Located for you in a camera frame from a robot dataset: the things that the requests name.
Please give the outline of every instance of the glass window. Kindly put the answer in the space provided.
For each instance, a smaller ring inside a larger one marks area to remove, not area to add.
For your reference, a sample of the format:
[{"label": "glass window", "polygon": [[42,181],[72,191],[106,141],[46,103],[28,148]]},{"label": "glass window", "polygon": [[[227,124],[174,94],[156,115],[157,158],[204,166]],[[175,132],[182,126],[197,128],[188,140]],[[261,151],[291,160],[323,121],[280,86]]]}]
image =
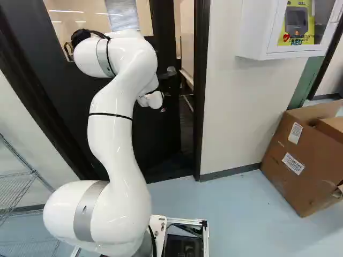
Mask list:
[{"label": "glass window", "polygon": [[289,0],[278,46],[320,44],[335,0]]},{"label": "glass window", "polygon": [[70,36],[80,28],[102,33],[136,29],[152,36],[148,0],[43,0],[67,60],[72,61]]}]

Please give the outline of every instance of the blue floor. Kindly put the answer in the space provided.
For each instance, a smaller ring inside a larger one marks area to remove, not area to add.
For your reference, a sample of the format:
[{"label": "blue floor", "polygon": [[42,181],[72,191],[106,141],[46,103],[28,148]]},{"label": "blue floor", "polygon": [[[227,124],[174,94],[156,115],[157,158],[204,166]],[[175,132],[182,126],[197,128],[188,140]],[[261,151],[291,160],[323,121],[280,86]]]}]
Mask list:
[{"label": "blue floor", "polygon": [[343,203],[299,218],[259,170],[203,183],[185,177],[148,188],[153,214],[208,219],[211,257],[342,255]]}]

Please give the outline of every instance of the white label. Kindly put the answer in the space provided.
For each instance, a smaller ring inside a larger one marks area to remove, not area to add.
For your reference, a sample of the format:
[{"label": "white label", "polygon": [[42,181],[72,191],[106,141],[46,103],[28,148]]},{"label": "white label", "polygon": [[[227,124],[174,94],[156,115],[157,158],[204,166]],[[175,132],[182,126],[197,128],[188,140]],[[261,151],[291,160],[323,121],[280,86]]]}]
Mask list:
[{"label": "white label", "polygon": [[297,145],[299,142],[299,138],[301,136],[301,132],[302,132],[302,126],[298,124],[297,122],[295,122],[288,136],[288,141],[295,143]]},{"label": "white label", "polygon": [[286,153],[285,157],[282,159],[282,162],[294,171],[297,175],[304,170],[305,166],[293,158],[289,153]]}]

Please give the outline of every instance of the black door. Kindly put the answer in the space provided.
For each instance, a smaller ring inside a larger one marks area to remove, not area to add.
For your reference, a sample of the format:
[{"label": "black door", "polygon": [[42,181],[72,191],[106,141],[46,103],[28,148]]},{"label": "black door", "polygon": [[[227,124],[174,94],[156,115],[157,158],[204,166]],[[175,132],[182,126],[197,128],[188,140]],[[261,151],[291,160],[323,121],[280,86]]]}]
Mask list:
[{"label": "black door", "polygon": [[[79,71],[74,62],[66,60],[43,0],[20,3],[4,0],[0,5],[25,58],[58,114],[91,162],[97,176],[107,179],[105,169],[89,149],[86,131],[90,102],[110,79],[89,77]],[[163,170],[155,167],[180,151],[180,83],[177,75],[169,77],[165,74],[167,67],[176,66],[173,0],[151,0],[150,9],[154,35],[146,39],[156,49],[159,64],[157,74],[161,78],[159,89],[168,97],[165,97],[163,107],[159,110],[142,108],[137,104],[134,108],[133,147],[148,182],[174,177],[170,171],[165,176]]]}]

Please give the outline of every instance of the green wall trim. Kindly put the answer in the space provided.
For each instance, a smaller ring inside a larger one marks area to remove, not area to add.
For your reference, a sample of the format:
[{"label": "green wall trim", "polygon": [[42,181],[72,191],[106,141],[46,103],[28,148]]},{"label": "green wall trim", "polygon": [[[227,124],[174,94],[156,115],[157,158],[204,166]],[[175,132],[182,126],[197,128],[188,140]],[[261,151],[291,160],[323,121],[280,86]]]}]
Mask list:
[{"label": "green wall trim", "polygon": [[324,56],[309,57],[287,110],[302,107],[309,95]]}]

